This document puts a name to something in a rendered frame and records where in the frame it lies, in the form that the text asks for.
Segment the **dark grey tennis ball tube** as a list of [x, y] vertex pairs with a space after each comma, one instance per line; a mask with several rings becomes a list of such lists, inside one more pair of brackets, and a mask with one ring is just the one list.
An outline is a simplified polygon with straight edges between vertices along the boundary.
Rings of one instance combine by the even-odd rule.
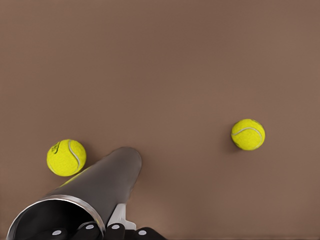
[[22, 210], [7, 240], [25, 240], [57, 228], [71, 236], [81, 224], [92, 221], [104, 233], [116, 206], [130, 198], [141, 167], [142, 158], [134, 148], [114, 150]]

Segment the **left gripper left finger black root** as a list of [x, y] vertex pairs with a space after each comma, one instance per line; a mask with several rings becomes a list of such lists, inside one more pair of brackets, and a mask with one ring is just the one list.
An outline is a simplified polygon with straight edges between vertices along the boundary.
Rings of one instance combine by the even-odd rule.
[[82, 223], [77, 229], [68, 231], [66, 228], [52, 228], [31, 237], [31, 240], [101, 240], [102, 233], [93, 222]]

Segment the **left gripper right finger black root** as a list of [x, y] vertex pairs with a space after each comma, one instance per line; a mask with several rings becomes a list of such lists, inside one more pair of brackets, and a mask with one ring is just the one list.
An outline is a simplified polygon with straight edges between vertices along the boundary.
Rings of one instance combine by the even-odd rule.
[[135, 223], [126, 220], [126, 204], [118, 204], [106, 227], [104, 240], [167, 240], [151, 227], [137, 229]]

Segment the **yellow tennis ball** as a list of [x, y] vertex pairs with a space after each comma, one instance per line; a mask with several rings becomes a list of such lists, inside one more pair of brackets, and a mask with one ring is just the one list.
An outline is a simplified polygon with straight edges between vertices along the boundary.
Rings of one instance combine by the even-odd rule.
[[265, 141], [264, 127], [254, 119], [242, 119], [236, 122], [230, 133], [234, 144], [244, 151], [258, 149]]
[[68, 177], [77, 174], [85, 165], [87, 153], [83, 145], [72, 139], [64, 139], [47, 152], [48, 168], [56, 175]]

